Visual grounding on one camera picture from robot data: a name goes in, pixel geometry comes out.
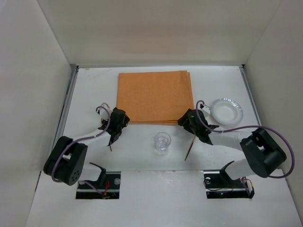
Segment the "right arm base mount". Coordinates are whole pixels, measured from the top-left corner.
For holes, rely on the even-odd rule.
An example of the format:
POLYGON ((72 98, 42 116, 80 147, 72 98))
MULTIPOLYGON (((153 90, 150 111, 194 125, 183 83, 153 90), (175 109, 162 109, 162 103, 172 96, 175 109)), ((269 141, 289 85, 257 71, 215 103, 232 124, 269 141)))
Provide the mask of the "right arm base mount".
POLYGON ((221 170, 204 171, 203 184, 208 199, 252 199, 255 195, 250 179, 232 180, 221 170))

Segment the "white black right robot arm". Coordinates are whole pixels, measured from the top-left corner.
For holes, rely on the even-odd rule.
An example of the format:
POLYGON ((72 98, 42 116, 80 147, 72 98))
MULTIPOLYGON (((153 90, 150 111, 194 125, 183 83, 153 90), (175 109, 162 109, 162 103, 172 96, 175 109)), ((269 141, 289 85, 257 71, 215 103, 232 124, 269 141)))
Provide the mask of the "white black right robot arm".
POLYGON ((243 152, 244 159, 231 161, 221 169, 221 172, 232 180, 250 175, 270 177, 286 161, 285 152, 270 134, 260 127, 254 131, 224 132, 220 126, 208 124, 202 111, 192 109, 188 109, 178 119, 178 125, 194 134, 203 143, 243 152))

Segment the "orange cloth napkin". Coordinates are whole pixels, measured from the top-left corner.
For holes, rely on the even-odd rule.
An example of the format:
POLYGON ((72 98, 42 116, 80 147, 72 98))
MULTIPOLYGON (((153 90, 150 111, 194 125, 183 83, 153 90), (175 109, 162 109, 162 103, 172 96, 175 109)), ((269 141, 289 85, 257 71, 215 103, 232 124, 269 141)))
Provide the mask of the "orange cloth napkin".
POLYGON ((194 108, 190 73, 120 73, 116 106, 132 123, 176 124, 188 109, 194 108))

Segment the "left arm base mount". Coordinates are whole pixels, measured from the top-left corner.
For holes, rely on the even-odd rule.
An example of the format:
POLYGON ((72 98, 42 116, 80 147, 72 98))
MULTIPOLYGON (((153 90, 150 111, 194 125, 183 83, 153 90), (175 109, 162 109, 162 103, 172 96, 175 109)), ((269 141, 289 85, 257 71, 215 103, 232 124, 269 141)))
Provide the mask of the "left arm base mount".
POLYGON ((107 172, 104 182, 79 183, 77 200, 118 200, 120 197, 121 172, 107 172))

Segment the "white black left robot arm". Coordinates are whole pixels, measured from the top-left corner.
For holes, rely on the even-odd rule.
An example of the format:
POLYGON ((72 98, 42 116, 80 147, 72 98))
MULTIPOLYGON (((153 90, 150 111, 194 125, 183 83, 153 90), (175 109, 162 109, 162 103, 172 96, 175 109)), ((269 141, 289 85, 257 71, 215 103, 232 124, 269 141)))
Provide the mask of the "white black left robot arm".
POLYGON ((96 112, 101 117, 101 124, 95 131, 76 139, 61 136, 56 142, 43 168, 43 172, 54 182, 69 186, 78 181, 103 184, 106 170, 97 164, 85 164, 87 152, 111 147, 130 118, 124 110, 110 109, 107 104, 98 106, 96 112))

